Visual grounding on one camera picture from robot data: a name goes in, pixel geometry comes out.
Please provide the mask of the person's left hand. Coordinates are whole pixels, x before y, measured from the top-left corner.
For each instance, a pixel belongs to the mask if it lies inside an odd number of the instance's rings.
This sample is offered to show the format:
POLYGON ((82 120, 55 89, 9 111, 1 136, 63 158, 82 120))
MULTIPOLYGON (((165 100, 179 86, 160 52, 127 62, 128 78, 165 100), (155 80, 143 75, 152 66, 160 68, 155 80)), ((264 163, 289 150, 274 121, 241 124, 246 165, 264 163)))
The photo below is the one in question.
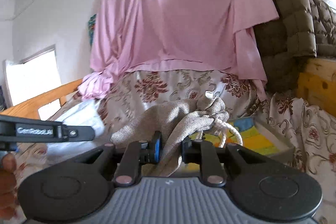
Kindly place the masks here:
POLYGON ((7 153, 1 159, 1 220, 10 220, 17 215, 17 180, 15 171, 17 162, 11 153, 7 153))

